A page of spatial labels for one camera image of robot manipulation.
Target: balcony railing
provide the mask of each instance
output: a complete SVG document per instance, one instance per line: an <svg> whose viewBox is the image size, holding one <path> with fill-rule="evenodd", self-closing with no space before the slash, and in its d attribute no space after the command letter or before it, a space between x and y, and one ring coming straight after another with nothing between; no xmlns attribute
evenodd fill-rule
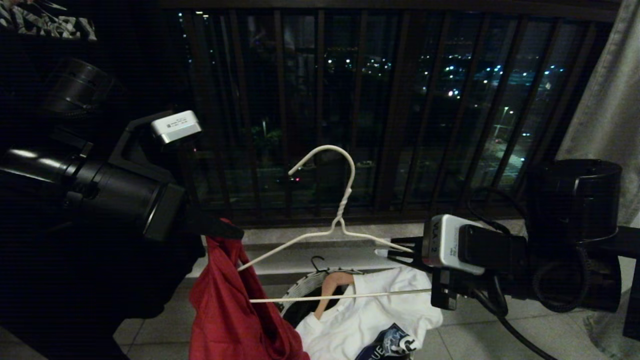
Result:
<svg viewBox="0 0 640 360"><path fill-rule="evenodd" d="M523 199L552 159L615 18L608 1L165 1L205 134L194 201L242 224L463 215L473 187ZM495 215L511 213L500 204Z"/></svg>

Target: hanger hook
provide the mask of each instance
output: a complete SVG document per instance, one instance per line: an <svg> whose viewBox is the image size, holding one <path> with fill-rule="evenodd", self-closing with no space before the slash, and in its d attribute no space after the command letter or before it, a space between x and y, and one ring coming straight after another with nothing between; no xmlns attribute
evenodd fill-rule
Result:
<svg viewBox="0 0 640 360"><path fill-rule="evenodd" d="M319 256L319 255L311 257L311 264L316 269L316 272L326 272L326 273L328 273L329 272L329 267L327 266L327 268L324 269L324 270L318 269L318 267L316 266L316 262L314 261L315 259L322 259L323 261L326 261L326 260L324 260L324 258L322 256Z"/></svg>

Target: tile floor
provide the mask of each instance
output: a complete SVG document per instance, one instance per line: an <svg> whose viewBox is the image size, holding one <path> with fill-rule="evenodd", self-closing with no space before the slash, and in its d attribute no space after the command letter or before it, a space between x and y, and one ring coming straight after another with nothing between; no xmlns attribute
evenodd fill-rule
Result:
<svg viewBox="0 0 640 360"><path fill-rule="evenodd" d="M266 286L270 297L287 286ZM155 319L125 321L115 339L132 360L188 358L189 334L195 312L181 286L163 314ZM596 360L604 356L591 344L582 325L587 312L554 314L535 302L510 300L511 323L537 346L558 359ZM427 333L416 360L538 359L517 342L475 301L465 299L459 310L445 312L444 325ZM0 329L0 360L44 360L11 334Z"/></svg>

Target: red cloth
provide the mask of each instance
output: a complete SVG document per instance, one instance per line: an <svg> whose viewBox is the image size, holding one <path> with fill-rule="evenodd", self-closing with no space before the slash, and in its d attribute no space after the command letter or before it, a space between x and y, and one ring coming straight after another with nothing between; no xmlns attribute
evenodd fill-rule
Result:
<svg viewBox="0 0 640 360"><path fill-rule="evenodd" d="M309 360L300 335L280 316L274 303L251 304L266 294L241 240L207 237L209 264L189 300L196 309L189 360Z"/></svg>

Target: gray curtain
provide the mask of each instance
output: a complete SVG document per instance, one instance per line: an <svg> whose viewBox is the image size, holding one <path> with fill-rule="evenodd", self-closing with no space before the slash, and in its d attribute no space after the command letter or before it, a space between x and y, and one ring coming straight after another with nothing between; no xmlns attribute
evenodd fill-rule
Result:
<svg viewBox="0 0 640 360"><path fill-rule="evenodd" d="M618 223L640 211L640 0L624 0L557 159L622 166Z"/></svg>

